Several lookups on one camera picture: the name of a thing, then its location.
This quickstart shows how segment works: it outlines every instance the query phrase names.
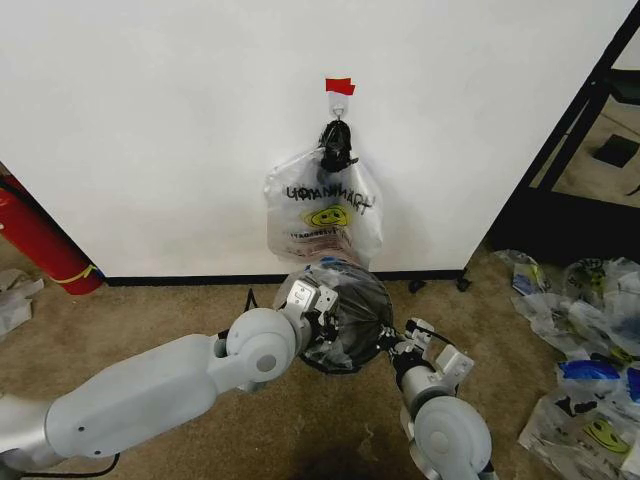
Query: wheel caster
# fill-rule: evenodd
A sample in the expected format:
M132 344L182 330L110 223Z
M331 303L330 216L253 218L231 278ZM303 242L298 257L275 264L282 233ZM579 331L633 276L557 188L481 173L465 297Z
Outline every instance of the wheel caster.
M471 286L471 282L464 277L460 277L456 280L456 287L460 292L466 292Z
M427 285L427 282L424 280L411 280L409 282L409 291L411 293L417 293L418 290L421 290Z

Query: white wall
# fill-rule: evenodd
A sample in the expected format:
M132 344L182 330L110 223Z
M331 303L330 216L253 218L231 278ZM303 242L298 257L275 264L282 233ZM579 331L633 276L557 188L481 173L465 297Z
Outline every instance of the white wall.
M0 160L109 276L280 273L264 175L350 76L372 269L459 269L634 3L0 0Z

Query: floor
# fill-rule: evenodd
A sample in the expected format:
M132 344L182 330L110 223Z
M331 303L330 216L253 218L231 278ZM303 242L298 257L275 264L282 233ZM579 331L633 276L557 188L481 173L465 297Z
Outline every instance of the floor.
M640 107L623 105L610 98L553 190L640 207L640 192L627 196L640 185L640 152L623 168L609 165L591 156L612 134L640 143ZM562 143L556 147L546 165L531 183L532 186L539 184L561 146Z
M0 241L0 270L38 269ZM519 317L510 272L480 247L466 293L433 281L417 294L387 282L396 326L427 319L475 359L460 390L486 419L503 480L556 478L517 442L538 398L553 388L560 355ZM0 343L0 390L55 398L100 369L189 333L214 334L242 312L246 285L106 287L67 295L45 280L34 317ZM268 306L277 285L254 286ZM399 425L394 372L380 355L360 373L327 376L303 362L265 390L221 396L202 417L125 452L111 479L420 479ZM99 469L73 459L58 470Z

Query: red fire extinguisher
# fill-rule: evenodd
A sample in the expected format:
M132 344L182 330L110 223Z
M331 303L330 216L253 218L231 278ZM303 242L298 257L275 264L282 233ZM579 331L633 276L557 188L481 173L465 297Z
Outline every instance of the red fire extinguisher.
M0 233L72 295L102 284L97 268L11 175L0 177Z

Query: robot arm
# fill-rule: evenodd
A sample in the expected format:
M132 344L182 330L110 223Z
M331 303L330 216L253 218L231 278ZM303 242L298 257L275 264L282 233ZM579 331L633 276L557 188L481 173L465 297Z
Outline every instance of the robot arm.
M411 319L404 335L389 329L381 342L402 391L400 422L411 457L429 480L497 480L489 462L491 435L486 423L471 405L455 397L474 362L448 344L432 365L427 357L433 336L439 335L431 325Z
M114 455L203 414L226 391L256 390L282 375L314 335L337 328L337 299L297 280L280 310L249 310L228 332L188 335L116 363L52 403L0 393L0 480L73 456ZM453 396L473 361L449 345L432 366L434 335L410 320L404 335L385 328L379 339L403 394L412 458L429 480L496 478L483 474L491 456L484 420Z
M226 391L253 391L306 347L306 314L322 318L336 298L298 280L281 310L249 310L226 334L188 335L116 363L51 404L1 396L0 465L108 457L203 414Z

